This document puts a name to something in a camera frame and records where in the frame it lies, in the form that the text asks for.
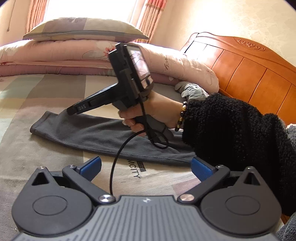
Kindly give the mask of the person's right hand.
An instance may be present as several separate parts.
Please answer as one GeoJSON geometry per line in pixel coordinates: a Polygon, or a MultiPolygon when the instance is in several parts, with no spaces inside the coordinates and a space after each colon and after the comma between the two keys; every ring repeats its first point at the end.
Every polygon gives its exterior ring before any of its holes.
{"type": "MultiPolygon", "coordinates": [[[[175,128],[180,119],[183,104],[167,98],[161,94],[152,91],[148,99],[144,102],[145,113],[154,119],[164,123],[168,128],[175,128]]],[[[129,126],[133,132],[144,130],[141,123],[136,123],[135,118],[142,115],[140,104],[133,106],[126,111],[119,111],[119,116],[123,119],[123,123],[129,126]]]]}

